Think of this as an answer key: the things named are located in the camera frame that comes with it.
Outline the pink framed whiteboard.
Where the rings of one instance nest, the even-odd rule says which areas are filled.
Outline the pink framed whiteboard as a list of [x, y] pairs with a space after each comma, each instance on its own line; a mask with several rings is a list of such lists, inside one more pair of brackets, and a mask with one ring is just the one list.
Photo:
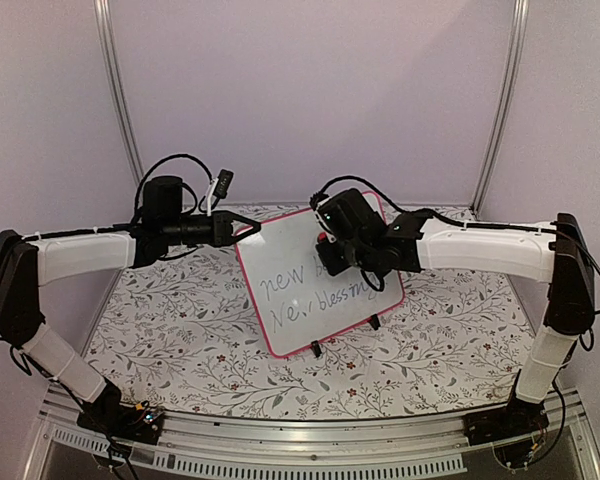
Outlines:
[[286, 358], [381, 316], [405, 299], [400, 274], [372, 290], [357, 269], [335, 277], [315, 249], [322, 232], [313, 211], [302, 208], [261, 223], [259, 234], [236, 244], [269, 352]]

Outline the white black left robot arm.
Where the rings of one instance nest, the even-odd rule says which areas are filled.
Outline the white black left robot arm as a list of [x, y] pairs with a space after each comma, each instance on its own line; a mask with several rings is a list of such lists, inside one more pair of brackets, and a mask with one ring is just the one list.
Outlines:
[[118, 404], [120, 390], [47, 324], [39, 290], [83, 274], [171, 261], [175, 246], [222, 248], [258, 233], [260, 222], [214, 207], [232, 177], [223, 170], [211, 179], [203, 212], [186, 209], [188, 185], [165, 175], [141, 181], [133, 217], [125, 224], [31, 236], [0, 232], [0, 342], [18, 355], [23, 370], [38, 369], [90, 404], [91, 419], [108, 434], [121, 433], [129, 423], [126, 408]]

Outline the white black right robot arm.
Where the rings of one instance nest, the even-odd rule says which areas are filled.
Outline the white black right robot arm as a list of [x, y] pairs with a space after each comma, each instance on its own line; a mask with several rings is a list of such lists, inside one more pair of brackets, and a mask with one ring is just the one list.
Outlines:
[[593, 262], [576, 218], [560, 214], [531, 224], [460, 221], [438, 211], [398, 210], [392, 221], [356, 188], [310, 199], [321, 232], [315, 249], [326, 272], [336, 277], [357, 270], [374, 292], [387, 288], [391, 273], [473, 271], [547, 286], [544, 317], [530, 353], [517, 374], [511, 403], [497, 427], [517, 436], [536, 417], [578, 338], [595, 318]]

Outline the black whiteboard foot clip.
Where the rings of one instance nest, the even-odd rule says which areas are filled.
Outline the black whiteboard foot clip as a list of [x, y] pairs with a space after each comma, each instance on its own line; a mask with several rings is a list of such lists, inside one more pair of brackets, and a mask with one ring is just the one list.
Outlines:
[[369, 318], [368, 323], [374, 331], [377, 331], [381, 326], [380, 319], [376, 314]]
[[310, 348], [316, 358], [319, 358], [322, 355], [322, 349], [320, 343], [317, 340], [311, 342]]

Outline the aluminium front rail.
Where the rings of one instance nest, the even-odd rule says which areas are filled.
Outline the aluminium front rail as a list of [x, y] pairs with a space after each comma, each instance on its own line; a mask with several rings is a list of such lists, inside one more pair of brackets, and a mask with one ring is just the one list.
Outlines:
[[523, 437], [473, 445], [459, 412], [335, 421], [281, 421], [183, 412], [164, 417], [154, 445], [111, 457], [51, 389], [26, 463], [28, 479], [600, 479], [600, 456], [576, 390], [546, 400], [535, 462], [515, 467]]

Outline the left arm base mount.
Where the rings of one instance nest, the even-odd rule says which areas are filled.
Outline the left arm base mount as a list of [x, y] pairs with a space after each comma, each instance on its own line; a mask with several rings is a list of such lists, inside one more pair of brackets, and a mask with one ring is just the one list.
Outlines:
[[81, 428], [133, 442], [156, 445], [162, 434], [165, 410], [141, 402], [134, 406], [112, 402], [85, 402], [78, 416]]

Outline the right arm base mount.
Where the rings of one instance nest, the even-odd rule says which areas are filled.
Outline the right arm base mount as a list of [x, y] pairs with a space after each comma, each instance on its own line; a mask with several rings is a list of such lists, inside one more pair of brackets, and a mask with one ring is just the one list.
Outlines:
[[504, 406], [462, 417], [463, 434], [471, 446], [531, 434], [549, 426], [544, 402], [531, 403], [513, 395]]

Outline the left aluminium corner post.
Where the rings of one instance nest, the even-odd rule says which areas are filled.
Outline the left aluminium corner post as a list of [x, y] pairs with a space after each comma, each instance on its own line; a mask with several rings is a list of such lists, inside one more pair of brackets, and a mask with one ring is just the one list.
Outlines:
[[126, 162], [133, 180], [138, 187], [145, 175], [140, 151], [134, 132], [133, 122], [125, 94], [122, 70], [115, 42], [111, 2], [94, 0], [96, 28], [102, 52], [105, 74], [109, 84], [110, 96], [117, 120]]

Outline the aluminium corner post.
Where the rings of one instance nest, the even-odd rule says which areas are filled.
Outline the aluminium corner post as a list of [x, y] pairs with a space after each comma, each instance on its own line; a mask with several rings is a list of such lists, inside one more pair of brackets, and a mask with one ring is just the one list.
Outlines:
[[514, 98], [521, 57], [524, 50], [528, 15], [528, 0], [516, 0], [513, 2], [512, 21], [504, 63], [503, 78], [492, 128], [488, 137], [485, 155], [478, 177], [478, 183], [471, 202], [471, 210], [476, 216], [480, 215], [480, 212], [485, 205], [491, 180], [495, 172], [510, 107]]
[[105, 74], [109, 84], [110, 96], [117, 120], [126, 162], [133, 180], [138, 187], [145, 175], [140, 151], [134, 132], [133, 122], [125, 94], [122, 70], [115, 42], [111, 2], [94, 0], [96, 28], [102, 52]]

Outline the right aluminium corner post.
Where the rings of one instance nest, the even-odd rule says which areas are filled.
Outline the right aluminium corner post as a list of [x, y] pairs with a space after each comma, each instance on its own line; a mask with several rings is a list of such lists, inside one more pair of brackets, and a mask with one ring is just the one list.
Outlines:
[[485, 205], [491, 180], [495, 172], [510, 107], [514, 98], [521, 57], [524, 50], [528, 15], [528, 0], [516, 0], [513, 2], [512, 21], [504, 63], [503, 78], [492, 128], [488, 137], [485, 155], [478, 177], [478, 183], [471, 202], [471, 210], [476, 216], [480, 215], [480, 212]]

